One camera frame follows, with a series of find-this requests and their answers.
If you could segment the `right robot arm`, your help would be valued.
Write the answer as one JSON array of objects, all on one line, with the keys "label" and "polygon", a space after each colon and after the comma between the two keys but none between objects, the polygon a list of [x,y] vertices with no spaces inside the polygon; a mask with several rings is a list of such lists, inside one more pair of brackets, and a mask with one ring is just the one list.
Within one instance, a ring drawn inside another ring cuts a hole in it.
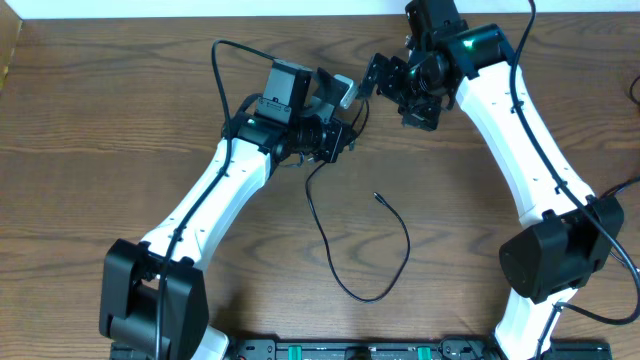
[{"label": "right robot arm", "polygon": [[560,313],[601,270],[624,222],[613,194],[597,196],[563,156],[528,94],[521,51],[502,30],[472,28],[451,1],[412,1],[407,59],[374,55],[359,94],[394,102],[406,126],[437,128],[459,107],[511,191],[521,231],[499,251],[510,295],[493,338],[504,359],[607,359],[603,344],[555,343]]}]

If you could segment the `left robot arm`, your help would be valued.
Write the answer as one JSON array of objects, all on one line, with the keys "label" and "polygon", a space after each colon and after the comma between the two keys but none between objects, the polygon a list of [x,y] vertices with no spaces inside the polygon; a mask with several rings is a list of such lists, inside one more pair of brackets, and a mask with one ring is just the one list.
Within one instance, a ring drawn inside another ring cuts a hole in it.
[{"label": "left robot arm", "polygon": [[352,126],[336,117],[358,87],[343,75],[283,60],[264,92],[245,99],[180,204],[137,242],[104,259],[100,333],[113,359],[221,359],[230,338],[209,323],[204,276],[247,201],[292,154],[333,162]]}]

